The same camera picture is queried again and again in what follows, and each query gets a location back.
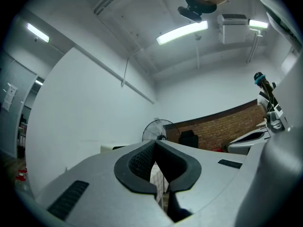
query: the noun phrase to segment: black slot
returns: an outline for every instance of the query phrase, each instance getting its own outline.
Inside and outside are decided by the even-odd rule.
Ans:
[[[248,136],[245,136],[244,138],[242,138],[240,140],[232,142],[231,144],[243,143],[243,142],[250,141],[250,140],[258,140],[258,139],[261,139],[263,136],[264,136],[264,132],[254,132]]]
[[[240,162],[235,162],[235,161],[229,161],[229,160],[219,160],[218,161],[219,164],[222,164],[222,165],[225,165],[225,166],[230,166],[230,167],[233,167],[233,168],[237,168],[237,169],[240,169],[241,166],[242,166],[242,163]]]
[[[113,150],[114,149],[119,149],[119,148],[122,148],[122,147],[125,147],[125,146],[115,146],[115,147],[113,147]]]

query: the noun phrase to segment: ceiling light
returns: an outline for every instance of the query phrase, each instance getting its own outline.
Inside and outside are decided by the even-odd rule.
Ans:
[[[157,42],[159,45],[163,45],[169,41],[172,41],[174,39],[177,39],[179,37],[200,31],[208,29],[207,21],[202,21],[201,23],[194,23],[191,25],[186,25],[181,28],[177,28],[175,30],[172,30],[164,35],[161,35],[157,38]]]
[[[44,40],[45,42],[49,42],[49,37],[42,33],[39,29],[35,28],[34,26],[32,26],[31,24],[27,25],[27,28],[30,32],[34,33],[36,36],[38,36],[40,39]]]
[[[268,23],[264,23],[261,21],[250,20],[250,26],[252,27],[260,27],[260,28],[268,28]]]
[[[39,84],[39,85],[43,85],[43,83],[42,82],[40,82],[40,81],[38,81],[38,80],[36,80],[36,82],[35,83],[37,83],[37,84]]]

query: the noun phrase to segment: white ceiling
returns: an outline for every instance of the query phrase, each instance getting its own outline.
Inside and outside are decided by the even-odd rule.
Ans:
[[[185,0],[86,0],[96,16],[116,35],[130,55],[155,79],[162,78],[163,72],[169,76],[172,68],[190,69],[196,58],[196,44],[199,55],[207,55],[207,63],[229,60],[234,55],[238,59],[244,48],[250,49],[254,33],[247,35],[244,43],[223,44],[218,39],[217,16],[221,13],[244,14],[247,18],[268,21],[263,5],[259,0],[229,0],[218,6],[216,12],[202,15],[208,21],[208,29],[199,32],[201,40],[196,42],[194,35],[187,35],[165,45],[158,45],[156,37],[175,28],[191,23],[182,17],[177,8],[187,6]],[[267,44],[267,36],[260,46]]]

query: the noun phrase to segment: black rubber opening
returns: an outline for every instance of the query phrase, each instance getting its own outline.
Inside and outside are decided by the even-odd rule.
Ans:
[[[179,207],[175,193],[189,190],[200,177],[202,168],[195,158],[152,140],[117,160],[116,178],[132,192],[156,197],[157,188],[149,182],[155,161],[169,182],[168,216],[175,222],[180,221],[191,213]]]
[[[240,143],[240,142],[245,142],[245,141],[250,141],[250,140],[258,140],[258,139],[262,138],[263,135],[264,135],[264,132],[255,132],[255,133],[252,133],[252,134],[250,134],[250,135],[248,135],[248,136],[246,136],[246,137],[244,137],[240,140],[237,140],[233,143]]]

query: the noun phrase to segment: air conditioner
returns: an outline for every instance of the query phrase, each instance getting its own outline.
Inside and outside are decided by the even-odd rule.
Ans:
[[[243,43],[249,32],[248,19],[243,14],[220,14],[219,40],[223,44]]]

